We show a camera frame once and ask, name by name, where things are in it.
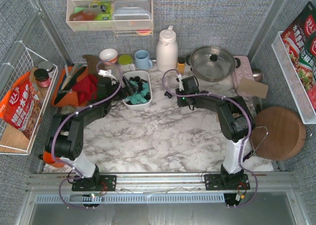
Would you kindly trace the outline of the teal capsule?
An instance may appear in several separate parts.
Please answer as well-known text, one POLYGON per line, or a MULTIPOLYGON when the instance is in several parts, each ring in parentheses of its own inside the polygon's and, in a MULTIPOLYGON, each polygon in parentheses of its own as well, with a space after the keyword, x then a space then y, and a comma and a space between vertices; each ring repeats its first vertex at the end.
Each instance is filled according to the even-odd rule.
POLYGON ((141 98, 141 99, 140 99, 140 102, 141 102, 142 104, 145 104, 145 103, 147 103, 148 101, 147 101, 145 98, 141 98))
POLYGON ((139 93, 135 94, 135 98, 136 98, 137 100, 140 100, 142 97, 143 97, 143 96, 142 96, 141 94, 139 94, 139 93))
POLYGON ((133 86, 138 86, 138 83, 135 82, 135 81, 133 81, 133 80, 130 80, 129 82, 130 82, 133 86))
POLYGON ((150 88, 148 83, 143 83, 142 87, 143 87, 143 90, 149 90, 149 88, 150 88))
POLYGON ((134 95, 130 95, 130 96, 126 97, 126 100, 127 100, 127 101, 130 101, 130 100, 132 100, 133 98, 134 98, 134 95))
POLYGON ((130 101, 131 101, 131 104, 132 104, 132 105, 137 105, 137 104, 139 104, 139 101, 138 101, 137 99, 135 99, 135 98, 131 99, 130 101))

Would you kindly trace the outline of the white storage basket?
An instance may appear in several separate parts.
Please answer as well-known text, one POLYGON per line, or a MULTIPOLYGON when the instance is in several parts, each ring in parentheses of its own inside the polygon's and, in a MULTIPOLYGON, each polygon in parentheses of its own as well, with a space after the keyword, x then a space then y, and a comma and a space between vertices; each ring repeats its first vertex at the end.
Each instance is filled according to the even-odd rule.
POLYGON ((145 103, 145 104, 142 104, 140 102, 140 100, 139 100, 139 104, 132 105, 131 101, 127 101, 126 98, 125 98, 123 100, 124 105, 130 110, 144 110, 144 109, 148 108, 151 105, 151 101, 152 101, 152 98, 153 98, 149 74, 146 71, 131 71, 131 72, 125 73, 123 76, 126 77, 129 81, 130 80, 134 81, 134 77, 135 76, 139 76, 141 79, 145 79, 145 80, 148 81, 148 84, 150 86, 149 90, 143 90, 143 87, 142 87, 143 83, 141 83, 140 81, 137 82, 138 86, 133 86, 133 95, 134 96, 137 93, 141 94, 143 96, 142 98, 144 98, 147 93, 150 93, 150 95, 151 95, 151 99, 147 100, 148 102, 145 103))

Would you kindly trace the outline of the red cloth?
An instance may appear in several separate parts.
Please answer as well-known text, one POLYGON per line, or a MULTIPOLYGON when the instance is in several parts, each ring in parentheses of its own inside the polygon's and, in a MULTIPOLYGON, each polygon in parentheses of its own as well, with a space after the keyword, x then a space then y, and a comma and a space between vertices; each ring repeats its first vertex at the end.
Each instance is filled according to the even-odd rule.
POLYGON ((98 78, 88 74, 72 87, 72 90, 77 93, 79 105, 86 104, 97 98, 97 83, 98 78))

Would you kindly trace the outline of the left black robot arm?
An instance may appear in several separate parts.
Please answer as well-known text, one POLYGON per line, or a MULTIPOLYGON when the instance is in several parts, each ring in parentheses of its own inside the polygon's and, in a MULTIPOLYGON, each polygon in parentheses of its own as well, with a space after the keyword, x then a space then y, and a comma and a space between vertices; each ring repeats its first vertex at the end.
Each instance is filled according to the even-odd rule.
POLYGON ((54 161, 70 166, 79 178, 93 178, 97 173, 97 166, 83 153, 83 131, 92 122, 104 118, 112 108, 112 101, 122 100, 130 93, 127 79, 121 77, 115 85, 105 77, 101 83, 106 88, 99 92, 104 97, 97 97, 96 101, 69 114, 54 115, 49 130, 45 150, 51 153, 54 161))

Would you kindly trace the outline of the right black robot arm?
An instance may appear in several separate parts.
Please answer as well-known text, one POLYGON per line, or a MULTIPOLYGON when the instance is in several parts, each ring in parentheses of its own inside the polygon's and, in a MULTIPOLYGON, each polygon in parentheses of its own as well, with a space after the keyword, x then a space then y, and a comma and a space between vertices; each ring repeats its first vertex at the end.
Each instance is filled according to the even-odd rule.
POLYGON ((207 91, 200 91, 195 76, 178 78, 176 89, 179 107, 207 109, 217 113, 221 132, 227 139, 226 156, 222 164, 227 174, 236 174, 243 170, 244 148, 255 127, 253 117, 240 96, 221 97, 207 91))

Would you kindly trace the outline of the white mesh basket right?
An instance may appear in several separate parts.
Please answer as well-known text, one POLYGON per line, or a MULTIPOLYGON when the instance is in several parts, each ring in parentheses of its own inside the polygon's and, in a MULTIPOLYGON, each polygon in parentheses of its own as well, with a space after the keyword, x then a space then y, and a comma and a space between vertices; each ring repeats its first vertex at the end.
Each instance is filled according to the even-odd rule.
POLYGON ((271 47, 274 51, 274 54, 277 58, 283 76, 289 87, 289 90, 298 109, 302 122, 305 125, 315 124, 316 112, 286 51, 286 48, 281 38, 281 33, 282 31, 279 31, 277 33, 275 40, 271 44, 271 47))

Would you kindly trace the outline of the brown cloth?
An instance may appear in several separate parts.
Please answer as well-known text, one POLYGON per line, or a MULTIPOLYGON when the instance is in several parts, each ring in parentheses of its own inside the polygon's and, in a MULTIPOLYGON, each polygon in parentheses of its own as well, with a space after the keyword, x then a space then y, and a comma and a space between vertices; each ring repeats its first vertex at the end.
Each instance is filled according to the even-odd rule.
POLYGON ((98 56, 91 54, 84 54, 82 58, 87 62, 88 73, 90 75, 98 76, 98 70, 96 69, 96 66, 101 61, 101 59, 98 56))

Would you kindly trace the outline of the yellow spice jar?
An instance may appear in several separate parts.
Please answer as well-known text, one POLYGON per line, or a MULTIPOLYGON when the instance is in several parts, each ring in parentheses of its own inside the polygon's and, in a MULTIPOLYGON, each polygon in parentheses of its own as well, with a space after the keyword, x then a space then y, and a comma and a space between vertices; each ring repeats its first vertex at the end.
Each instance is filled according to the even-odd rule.
POLYGON ((177 59, 177 71, 183 75, 185 72, 186 59, 184 57, 178 57, 177 59))

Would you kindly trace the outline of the green lid sugar jar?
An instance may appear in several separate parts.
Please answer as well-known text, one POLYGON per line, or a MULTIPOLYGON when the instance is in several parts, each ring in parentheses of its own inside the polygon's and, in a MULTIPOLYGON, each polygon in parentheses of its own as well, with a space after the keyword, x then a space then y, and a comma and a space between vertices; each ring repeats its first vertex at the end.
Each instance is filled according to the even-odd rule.
POLYGON ((120 65, 121 70, 125 72, 135 71, 136 67, 133 64, 132 57, 128 54, 121 55, 118 58, 118 63, 120 65))

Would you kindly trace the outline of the orange striped white bowl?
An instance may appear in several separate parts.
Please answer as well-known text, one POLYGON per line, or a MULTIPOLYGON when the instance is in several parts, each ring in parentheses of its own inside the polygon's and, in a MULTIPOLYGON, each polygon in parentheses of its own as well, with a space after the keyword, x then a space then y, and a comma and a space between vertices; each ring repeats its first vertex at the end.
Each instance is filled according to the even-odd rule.
POLYGON ((102 61, 108 61, 115 64, 118 60, 118 52, 115 49, 107 48, 99 53, 99 58, 102 61))

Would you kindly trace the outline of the steel pot with lid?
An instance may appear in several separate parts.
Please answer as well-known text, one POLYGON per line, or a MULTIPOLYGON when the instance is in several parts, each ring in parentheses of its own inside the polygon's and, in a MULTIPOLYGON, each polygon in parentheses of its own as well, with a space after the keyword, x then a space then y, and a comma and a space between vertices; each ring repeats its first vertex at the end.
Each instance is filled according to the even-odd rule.
POLYGON ((185 60, 193 75, 207 82, 220 82, 241 66, 239 58, 217 46, 200 47, 185 60))

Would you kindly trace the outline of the light blue mug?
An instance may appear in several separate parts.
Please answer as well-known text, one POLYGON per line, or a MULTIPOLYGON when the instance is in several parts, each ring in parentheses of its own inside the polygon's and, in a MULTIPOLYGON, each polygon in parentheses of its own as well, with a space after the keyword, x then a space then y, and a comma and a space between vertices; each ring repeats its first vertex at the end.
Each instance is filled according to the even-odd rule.
POLYGON ((149 52, 146 50, 138 50, 134 54, 135 66, 138 70, 149 70, 153 67, 149 52))

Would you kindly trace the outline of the white thermos jug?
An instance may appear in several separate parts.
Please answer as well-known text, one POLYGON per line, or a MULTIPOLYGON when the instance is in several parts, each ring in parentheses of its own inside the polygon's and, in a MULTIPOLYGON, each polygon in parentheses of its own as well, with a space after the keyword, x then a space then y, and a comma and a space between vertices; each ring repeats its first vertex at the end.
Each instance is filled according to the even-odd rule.
POLYGON ((177 66, 178 44, 176 33, 173 26, 170 25, 159 34, 159 40, 156 48, 156 64, 161 72, 174 69, 177 66))

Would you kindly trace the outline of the cardboard piece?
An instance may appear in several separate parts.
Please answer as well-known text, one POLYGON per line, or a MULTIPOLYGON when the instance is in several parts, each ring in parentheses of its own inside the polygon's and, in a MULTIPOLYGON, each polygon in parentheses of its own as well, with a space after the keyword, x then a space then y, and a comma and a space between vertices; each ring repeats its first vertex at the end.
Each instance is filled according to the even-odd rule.
POLYGON ((265 99, 269 86, 255 80, 242 77, 237 87, 237 93, 241 96, 258 97, 265 99))

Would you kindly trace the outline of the pink tray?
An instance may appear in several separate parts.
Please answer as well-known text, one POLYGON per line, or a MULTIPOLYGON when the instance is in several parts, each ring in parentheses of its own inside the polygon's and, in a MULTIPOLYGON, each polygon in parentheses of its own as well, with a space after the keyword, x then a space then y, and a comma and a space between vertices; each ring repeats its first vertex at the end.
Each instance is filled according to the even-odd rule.
POLYGON ((238 90, 239 83, 243 77, 250 80, 254 80, 249 59, 247 56, 234 56, 234 58, 237 61, 237 64, 239 65, 239 67, 235 68, 235 70, 232 73, 234 88, 237 91, 238 95, 243 97, 251 97, 251 95, 238 90))

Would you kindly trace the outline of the steel lid jar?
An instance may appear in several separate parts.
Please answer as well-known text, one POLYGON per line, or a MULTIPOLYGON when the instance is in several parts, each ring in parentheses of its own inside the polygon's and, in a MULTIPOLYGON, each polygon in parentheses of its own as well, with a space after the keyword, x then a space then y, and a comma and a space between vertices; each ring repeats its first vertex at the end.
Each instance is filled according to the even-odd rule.
POLYGON ((41 61, 38 68, 44 69, 48 73, 52 73, 54 71, 54 65, 50 61, 41 61))

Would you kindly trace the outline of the red lid jar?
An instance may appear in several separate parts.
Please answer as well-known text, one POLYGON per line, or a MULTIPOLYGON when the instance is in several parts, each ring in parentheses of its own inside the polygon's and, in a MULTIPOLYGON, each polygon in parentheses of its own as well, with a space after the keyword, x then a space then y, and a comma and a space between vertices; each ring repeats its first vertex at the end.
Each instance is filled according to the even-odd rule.
POLYGON ((36 69, 34 71, 34 77, 38 86, 41 88, 48 88, 51 84, 51 79, 45 69, 36 69))

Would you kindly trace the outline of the clear plastic food containers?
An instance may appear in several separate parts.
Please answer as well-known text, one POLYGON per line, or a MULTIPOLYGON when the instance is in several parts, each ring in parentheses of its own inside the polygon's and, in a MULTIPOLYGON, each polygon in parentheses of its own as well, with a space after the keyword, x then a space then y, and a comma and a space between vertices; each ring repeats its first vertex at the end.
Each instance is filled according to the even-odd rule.
POLYGON ((152 26, 148 0, 117 0, 112 20, 117 30, 150 29, 152 26))

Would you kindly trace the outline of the green label bottle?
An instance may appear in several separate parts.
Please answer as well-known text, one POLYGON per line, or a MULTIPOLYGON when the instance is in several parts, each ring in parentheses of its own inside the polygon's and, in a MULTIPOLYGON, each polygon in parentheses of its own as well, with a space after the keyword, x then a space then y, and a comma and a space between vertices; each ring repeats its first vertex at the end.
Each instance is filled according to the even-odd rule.
POLYGON ((99 13, 94 20, 112 20, 113 13, 113 3, 109 1, 93 1, 89 3, 90 8, 100 8, 101 13, 99 13))

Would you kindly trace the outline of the orange seasoning packet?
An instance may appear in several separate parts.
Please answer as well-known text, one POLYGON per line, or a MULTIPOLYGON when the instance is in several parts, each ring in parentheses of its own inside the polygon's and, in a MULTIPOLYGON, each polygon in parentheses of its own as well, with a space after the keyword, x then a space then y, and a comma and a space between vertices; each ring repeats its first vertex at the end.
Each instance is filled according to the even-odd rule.
POLYGON ((0 118, 30 139, 41 111, 41 102, 34 97, 31 72, 19 77, 0 103, 0 118))

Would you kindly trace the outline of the orange cup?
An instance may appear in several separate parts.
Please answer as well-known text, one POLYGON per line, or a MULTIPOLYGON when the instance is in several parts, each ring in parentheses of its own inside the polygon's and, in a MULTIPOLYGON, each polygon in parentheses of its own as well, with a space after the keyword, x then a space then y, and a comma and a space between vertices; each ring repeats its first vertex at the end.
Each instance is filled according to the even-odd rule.
POLYGON ((46 151, 45 151, 45 152, 43 153, 42 158, 43 158, 43 161, 44 161, 46 164, 48 164, 48 165, 50 165, 50 166, 52 166, 52 167, 55 167, 55 168, 62 168, 62 167, 65 166, 64 163, 56 162, 56 161, 53 159, 51 153, 49 153, 49 152, 46 152, 46 151))

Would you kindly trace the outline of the round wooden board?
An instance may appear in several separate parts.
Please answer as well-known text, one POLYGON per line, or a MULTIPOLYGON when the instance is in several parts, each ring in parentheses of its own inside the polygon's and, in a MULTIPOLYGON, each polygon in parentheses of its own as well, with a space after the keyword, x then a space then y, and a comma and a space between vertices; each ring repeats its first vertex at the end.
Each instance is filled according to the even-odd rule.
POLYGON ((274 160, 288 160, 303 148, 306 128, 300 117, 282 107, 269 107, 254 118, 256 126, 266 126, 269 134, 256 155, 274 160))

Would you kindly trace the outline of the clear wall shelf bin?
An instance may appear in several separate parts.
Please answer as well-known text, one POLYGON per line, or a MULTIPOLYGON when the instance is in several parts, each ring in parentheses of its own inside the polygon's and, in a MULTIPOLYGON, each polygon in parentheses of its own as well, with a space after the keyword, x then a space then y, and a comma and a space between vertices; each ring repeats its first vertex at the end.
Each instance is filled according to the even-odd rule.
POLYGON ((144 35, 154 29, 153 0, 67 0, 66 23, 75 32, 144 35))

